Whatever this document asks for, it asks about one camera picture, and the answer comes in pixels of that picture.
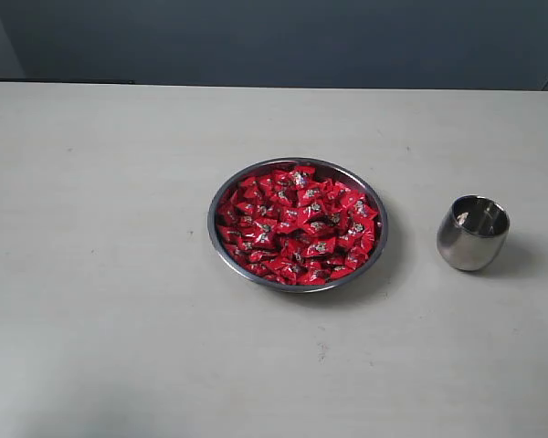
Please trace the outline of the steel cup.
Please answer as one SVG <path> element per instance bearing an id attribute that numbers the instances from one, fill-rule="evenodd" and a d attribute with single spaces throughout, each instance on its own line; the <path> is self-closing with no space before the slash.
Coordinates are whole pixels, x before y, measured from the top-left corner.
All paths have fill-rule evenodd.
<path id="1" fill-rule="evenodd" d="M 480 271 L 499 254 L 510 225 L 506 210 L 493 200 L 476 194 L 461 196 L 437 230 L 437 250 L 457 270 Z"/>

